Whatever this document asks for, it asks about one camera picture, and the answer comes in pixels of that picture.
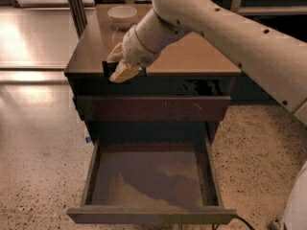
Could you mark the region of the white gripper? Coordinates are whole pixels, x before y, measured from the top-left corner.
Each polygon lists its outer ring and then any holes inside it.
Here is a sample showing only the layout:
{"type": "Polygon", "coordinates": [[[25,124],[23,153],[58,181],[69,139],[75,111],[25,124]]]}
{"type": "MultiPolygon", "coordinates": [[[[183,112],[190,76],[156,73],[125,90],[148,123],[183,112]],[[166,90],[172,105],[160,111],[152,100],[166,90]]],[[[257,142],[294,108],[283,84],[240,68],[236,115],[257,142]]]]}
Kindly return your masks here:
{"type": "Polygon", "coordinates": [[[107,56],[107,62],[119,62],[109,77],[111,82],[122,83],[138,75],[139,67],[149,67],[160,55],[160,31],[141,30],[132,26],[107,56]]]}

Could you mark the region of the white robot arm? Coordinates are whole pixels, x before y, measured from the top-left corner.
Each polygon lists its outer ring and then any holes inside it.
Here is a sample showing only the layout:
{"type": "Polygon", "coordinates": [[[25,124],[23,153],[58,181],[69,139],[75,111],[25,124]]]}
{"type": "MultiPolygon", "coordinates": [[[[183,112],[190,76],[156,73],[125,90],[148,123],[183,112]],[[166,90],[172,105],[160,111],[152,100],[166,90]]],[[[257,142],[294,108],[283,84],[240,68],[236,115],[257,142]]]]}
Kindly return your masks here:
{"type": "Polygon", "coordinates": [[[165,47],[195,32],[307,124],[307,43],[211,0],[152,0],[152,6],[107,57],[118,62],[110,81],[135,77],[165,47]]]}

